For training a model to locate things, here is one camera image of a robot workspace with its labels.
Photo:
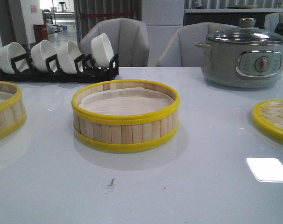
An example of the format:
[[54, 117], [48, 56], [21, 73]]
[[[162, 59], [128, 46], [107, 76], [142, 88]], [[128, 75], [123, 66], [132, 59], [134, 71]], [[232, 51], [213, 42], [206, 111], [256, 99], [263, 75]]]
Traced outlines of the red bin background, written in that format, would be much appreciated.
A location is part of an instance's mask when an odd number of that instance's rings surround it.
[[33, 29], [34, 29], [36, 43], [39, 43], [42, 40], [48, 40], [46, 24], [34, 24]]

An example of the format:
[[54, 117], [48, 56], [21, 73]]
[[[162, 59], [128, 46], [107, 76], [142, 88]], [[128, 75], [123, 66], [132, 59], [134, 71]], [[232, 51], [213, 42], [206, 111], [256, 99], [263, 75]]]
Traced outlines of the white cabinet background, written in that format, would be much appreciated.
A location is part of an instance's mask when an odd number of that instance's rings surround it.
[[143, 0], [141, 20], [149, 38], [148, 66], [155, 67], [171, 34], [183, 26], [183, 0]]

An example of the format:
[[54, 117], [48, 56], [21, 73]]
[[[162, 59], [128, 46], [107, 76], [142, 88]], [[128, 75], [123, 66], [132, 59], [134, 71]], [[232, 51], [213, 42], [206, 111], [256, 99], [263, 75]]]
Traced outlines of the white bowl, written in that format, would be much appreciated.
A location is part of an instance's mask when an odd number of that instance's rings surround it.
[[114, 52], [106, 33], [101, 33], [91, 40], [91, 50], [96, 64], [101, 68], [108, 68]]
[[0, 49], [0, 68], [7, 74], [14, 74], [11, 59], [25, 54], [25, 49], [17, 42], [12, 42]]
[[57, 50], [59, 65], [66, 74], [77, 74], [75, 59], [81, 56], [81, 52], [73, 41], [68, 41]]
[[34, 66], [40, 72], [48, 72], [46, 59], [57, 53], [55, 47], [48, 40], [42, 40], [31, 49], [31, 58]]

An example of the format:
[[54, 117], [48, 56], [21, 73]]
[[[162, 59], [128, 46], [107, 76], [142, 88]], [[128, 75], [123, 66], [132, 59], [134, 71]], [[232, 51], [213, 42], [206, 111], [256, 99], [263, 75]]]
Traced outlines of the grey chair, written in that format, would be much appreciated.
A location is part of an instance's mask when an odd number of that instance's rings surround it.
[[270, 13], [265, 15], [263, 28], [265, 30], [274, 32], [279, 23], [283, 23], [283, 13]]
[[200, 67], [204, 51], [196, 47], [206, 36], [234, 25], [202, 22], [183, 26], [174, 31], [156, 63], [157, 67]]
[[146, 67], [149, 58], [149, 40], [145, 23], [128, 18], [101, 21], [80, 41], [81, 53], [92, 53], [91, 40], [105, 33], [114, 53], [119, 55], [120, 67]]

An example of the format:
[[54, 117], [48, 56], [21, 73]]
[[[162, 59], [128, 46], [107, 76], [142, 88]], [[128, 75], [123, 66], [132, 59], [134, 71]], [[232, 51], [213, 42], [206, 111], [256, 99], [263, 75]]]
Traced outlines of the black dish rack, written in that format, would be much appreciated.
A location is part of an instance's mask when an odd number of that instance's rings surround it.
[[119, 57], [115, 54], [108, 68], [95, 65], [95, 60], [89, 55], [80, 55], [74, 59], [76, 73], [67, 74], [59, 65], [57, 55], [46, 58], [47, 72], [40, 72], [33, 66], [32, 58], [27, 53], [11, 59], [13, 74], [5, 73], [0, 68], [0, 81], [9, 82], [52, 82], [52, 83], [98, 83], [114, 80], [119, 74]]

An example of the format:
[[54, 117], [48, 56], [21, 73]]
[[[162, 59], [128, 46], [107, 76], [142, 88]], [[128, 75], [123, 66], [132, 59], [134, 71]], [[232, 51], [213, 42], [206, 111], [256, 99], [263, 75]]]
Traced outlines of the grey electric cooking pot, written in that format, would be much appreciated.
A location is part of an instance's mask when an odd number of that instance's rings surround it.
[[201, 70], [208, 80], [231, 87], [263, 88], [283, 76], [283, 44], [197, 42], [204, 51]]

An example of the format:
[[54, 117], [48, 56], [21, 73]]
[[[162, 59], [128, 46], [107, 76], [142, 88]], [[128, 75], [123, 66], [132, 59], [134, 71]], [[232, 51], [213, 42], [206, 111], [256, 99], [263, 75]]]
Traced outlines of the dark counter shelf background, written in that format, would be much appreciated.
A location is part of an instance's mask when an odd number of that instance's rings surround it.
[[283, 13], [283, 9], [186, 9], [184, 11], [184, 25], [215, 22], [237, 26], [240, 18], [251, 17], [256, 19], [255, 25], [262, 28], [265, 15], [270, 13]]

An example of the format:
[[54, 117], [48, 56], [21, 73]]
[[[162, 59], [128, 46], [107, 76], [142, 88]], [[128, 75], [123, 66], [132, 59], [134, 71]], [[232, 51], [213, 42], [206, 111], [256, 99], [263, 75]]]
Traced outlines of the woven bamboo steamer lid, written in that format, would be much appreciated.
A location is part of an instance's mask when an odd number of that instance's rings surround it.
[[283, 143], [283, 99], [256, 104], [252, 109], [252, 120], [264, 134]]

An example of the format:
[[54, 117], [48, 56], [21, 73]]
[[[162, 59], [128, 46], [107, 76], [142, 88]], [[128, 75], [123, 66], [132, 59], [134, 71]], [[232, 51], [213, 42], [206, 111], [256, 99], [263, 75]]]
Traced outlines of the grey chair centre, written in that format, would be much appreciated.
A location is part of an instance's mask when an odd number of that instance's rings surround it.
[[174, 31], [156, 63], [157, 67], [200, 67], [204, 51], [196, 47], [206, 36], [234, 25], [202, 22], [183, 26]]

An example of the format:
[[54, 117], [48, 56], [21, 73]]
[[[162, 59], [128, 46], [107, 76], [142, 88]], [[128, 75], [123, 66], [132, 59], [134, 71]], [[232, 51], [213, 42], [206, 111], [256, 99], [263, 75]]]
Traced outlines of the white bowl right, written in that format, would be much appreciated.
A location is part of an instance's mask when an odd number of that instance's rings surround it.
[[101, 68], [108, 68], [114, 52], [106, 33], [101, 33], [91, 40], [91, 50], [96, 64]]

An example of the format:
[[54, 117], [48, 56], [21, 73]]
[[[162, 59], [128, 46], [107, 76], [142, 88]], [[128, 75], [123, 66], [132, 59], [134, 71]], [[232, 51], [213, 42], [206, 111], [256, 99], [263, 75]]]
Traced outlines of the glass pot lid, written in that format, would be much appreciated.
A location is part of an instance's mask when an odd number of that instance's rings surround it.
[[209, 41], [242, 43], [254, 45], [280, 45], [283, 44], [283, 36], [255, 27], [256, 19], [241, 18], [239, 26], [209, 34], [206, 39]]

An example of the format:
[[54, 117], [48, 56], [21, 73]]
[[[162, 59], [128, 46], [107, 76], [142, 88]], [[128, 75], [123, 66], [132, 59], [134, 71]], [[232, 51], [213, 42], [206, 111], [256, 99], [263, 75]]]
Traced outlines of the white bowl far left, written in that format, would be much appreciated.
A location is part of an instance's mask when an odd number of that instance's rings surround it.
[[0, 49], [0, 68], [7, 74], [14, 74], [11, 59], [25, 54], [25, 49], [17, 42], [12, 42]]

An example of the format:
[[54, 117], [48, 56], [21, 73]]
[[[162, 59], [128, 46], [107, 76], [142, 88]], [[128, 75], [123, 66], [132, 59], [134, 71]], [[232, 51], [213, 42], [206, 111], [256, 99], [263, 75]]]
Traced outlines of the grey chair far right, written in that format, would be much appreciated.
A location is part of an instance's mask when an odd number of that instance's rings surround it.
[[265, 30], [274, 32], [279, 23], [283, 23], [283, 13], [270, 13], [265, 15], [263, 28]]

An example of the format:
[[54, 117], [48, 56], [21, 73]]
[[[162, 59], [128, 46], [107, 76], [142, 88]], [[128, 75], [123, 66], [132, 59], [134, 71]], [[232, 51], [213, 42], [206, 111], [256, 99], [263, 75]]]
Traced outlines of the bamboo steamer tray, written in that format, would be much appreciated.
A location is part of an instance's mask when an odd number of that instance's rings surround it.
[[[87, 111], [80, 101], [91, 94], [125, 88], [143, 87], [159, 91], [173, 98], [168, 107], [141, 115], [114, 116]], [[163, 83], [123, 79], [91, 84], [72, 99], [73, 125], [78, 138], [85, 144], [111, 152], [138, 152], [158, 147], [175, 136], [179, 126], [178, 92]]]
[[20, 128], [26, 120], [22, 90], [14, 83], [0, 81], [0, 140]]

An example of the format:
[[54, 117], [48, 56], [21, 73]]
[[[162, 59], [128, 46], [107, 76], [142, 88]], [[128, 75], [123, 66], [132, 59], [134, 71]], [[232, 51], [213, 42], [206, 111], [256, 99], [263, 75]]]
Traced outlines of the grey chair left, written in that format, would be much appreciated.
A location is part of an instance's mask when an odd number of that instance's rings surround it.
[[149, 40], [145, 23], [128, 18], [101, 21], [80, 41], [81, 53], [92, 53], [91, 40], [105, 33], [114, 53], [119, 55], [120, 67], [146, 67], [149, 58]]

